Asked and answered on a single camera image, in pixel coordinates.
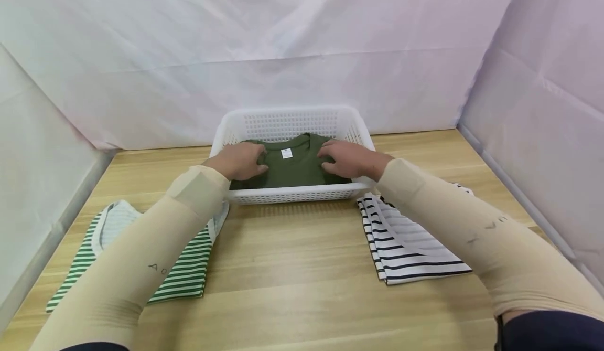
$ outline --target wooden table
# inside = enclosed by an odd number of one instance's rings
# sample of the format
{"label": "wooden table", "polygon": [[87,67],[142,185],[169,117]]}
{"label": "wooden table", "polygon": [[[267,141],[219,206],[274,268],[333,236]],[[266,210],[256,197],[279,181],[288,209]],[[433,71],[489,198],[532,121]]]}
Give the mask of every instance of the wooden table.
{"label": "wooden table", "polygon": [[[374,136],[404,157],[540,232],[457,131]],[[126,199],[146,211],[209,147],[119,152],[0,349],[27,350],[92,217]],[[152,304],[136,350],[492,350],[489,297],[474,275],[386,286],[371,261],[353,200],[233,205],[210,259],[202,299]]]}

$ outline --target basket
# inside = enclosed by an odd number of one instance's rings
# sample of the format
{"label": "basket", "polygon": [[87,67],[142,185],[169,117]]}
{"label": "basket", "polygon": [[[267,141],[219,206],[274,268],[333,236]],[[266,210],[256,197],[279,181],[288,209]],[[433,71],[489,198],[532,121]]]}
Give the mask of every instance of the basket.
{"label": "basket", "polygon": [[[250,139],[269,143],[288,141],[305,132],[350,141],[375,151],[365,122],[356,109],[346,105],[327,105],[231,111],[218,126],[210,157],[217,155],[224,145]],[[346,184],[231,189],[228,199],[244,205],[348,199],[374,184],[374,181],[360,177]]]}

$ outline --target folded t-shirt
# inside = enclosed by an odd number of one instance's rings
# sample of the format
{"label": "folded t-shirt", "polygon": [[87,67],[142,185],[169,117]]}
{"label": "folded t-shirt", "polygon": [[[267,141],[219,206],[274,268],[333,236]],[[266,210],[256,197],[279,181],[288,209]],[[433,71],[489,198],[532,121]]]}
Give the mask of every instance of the folded t-shirt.
{"label": "folded t-shirt", "polygon": [[350,179],[326,173],[322,169],[322,163],[333,163],[329,156],[317,157],[319,149],[328,140],[329,137],[314,133],[303,133],[282,143],[247,140],[248,143],[265,145],[266,154],[258,159],[258,164],[267,165],[269,169],[252,179],[232,181],[231,189],[351,183]]}

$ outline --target white backdrop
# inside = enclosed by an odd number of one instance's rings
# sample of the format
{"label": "white backdrop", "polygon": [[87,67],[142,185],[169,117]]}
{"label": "white backdrop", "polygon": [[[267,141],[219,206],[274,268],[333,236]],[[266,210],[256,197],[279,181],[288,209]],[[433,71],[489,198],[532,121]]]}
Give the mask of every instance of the white backdrop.
{"label": "white backdrop", "polygon": [[110,161],[0,44],[0,334]]}
{"label": "white backdrop", "polygon": [[453,128],[510,0],[0,0],[0,41],[98,148],[210,144],[237,108]]}
{"label": "white backdrop", "polygon": [[604,0],[514,0],[460,125],[604,294],[603,10]]}

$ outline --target arm sleeve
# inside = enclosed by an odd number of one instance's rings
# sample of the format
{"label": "arm sleeve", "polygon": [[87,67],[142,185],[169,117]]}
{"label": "arm sleeve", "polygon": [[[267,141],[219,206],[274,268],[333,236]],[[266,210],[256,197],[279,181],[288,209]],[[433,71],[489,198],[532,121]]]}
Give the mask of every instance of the arm sleeve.
{"label": "arm sleeve", "polygon": [[559,310],[604,320],[604,300],[555,248],[477,197],[402,159],[389,162],[378,189],[472,267],[494,314]]}
{"label": "arm sleeve", "polygon": [[195,166],[124,229],[69,290],[32,344],[58,351],[105,342],[132,346],[138,317],[188,241],[221,208],[229,181]]}

